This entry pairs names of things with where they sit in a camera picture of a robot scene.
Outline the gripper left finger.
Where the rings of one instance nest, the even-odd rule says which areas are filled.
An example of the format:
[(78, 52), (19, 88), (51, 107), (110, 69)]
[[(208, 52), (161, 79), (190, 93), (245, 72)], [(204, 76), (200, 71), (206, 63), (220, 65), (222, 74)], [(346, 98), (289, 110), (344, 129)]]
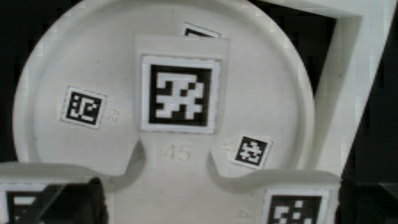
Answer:
[(10, 204), (10, 224), (108, 224), (101, 180), (49, 184), (37, 194), (12, 191), (10, 199), (32, 196), (28, 205)]

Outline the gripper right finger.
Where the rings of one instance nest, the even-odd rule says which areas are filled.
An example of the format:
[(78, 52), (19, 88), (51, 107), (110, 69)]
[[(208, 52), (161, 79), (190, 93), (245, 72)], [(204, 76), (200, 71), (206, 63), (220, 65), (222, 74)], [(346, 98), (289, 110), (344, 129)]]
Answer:
[(336, 224), (398, 224), (398, 178), (341, 179)]

